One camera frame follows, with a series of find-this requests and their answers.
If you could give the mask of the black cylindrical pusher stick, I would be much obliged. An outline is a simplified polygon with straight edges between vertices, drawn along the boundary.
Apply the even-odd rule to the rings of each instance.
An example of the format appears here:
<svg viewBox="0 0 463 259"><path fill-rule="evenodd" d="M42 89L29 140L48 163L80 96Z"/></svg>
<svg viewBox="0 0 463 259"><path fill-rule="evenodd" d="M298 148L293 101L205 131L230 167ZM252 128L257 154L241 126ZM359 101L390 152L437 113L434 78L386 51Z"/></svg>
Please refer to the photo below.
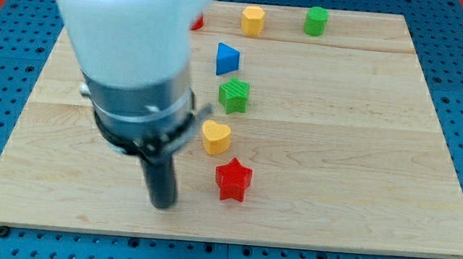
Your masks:
<svg viewBox="0 0 463 259"><path fill-rule="evenodd" d="M157 209L168 209L177 202L178 188L173 159L172 154L148 158L139 153L150 202Z"/></svg>

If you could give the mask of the silver metal end effector flange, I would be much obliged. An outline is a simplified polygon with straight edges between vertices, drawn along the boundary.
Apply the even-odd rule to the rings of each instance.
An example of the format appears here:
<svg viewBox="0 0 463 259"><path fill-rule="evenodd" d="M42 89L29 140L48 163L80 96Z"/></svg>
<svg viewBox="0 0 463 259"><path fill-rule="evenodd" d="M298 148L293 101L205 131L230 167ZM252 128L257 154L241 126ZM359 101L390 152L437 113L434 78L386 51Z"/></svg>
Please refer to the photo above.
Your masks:
<svg viewBox="0 0 463 259"><path fill-rule="evenodd" d="M148 82L118 86L117 80L98 82L83 75L84 97L90 98L103 137L125 151L167 158L183 148L213 113L205 104L196 109L191 71L185 66L170 76L151 76Z"/></svg>

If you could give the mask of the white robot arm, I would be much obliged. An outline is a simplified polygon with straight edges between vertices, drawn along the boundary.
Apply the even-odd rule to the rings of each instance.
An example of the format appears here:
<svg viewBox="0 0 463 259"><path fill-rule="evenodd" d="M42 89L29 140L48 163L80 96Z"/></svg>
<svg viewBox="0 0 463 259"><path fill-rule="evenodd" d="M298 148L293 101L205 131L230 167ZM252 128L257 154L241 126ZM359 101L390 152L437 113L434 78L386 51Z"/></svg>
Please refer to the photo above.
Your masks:
<svg viewBox="0 0 463 259"><path fill-rule="evenodd" d="M177 201L174 154L211 115L191 89L191 27L214 0L55 0L102 137L141 161L151 204Z"/></svg>

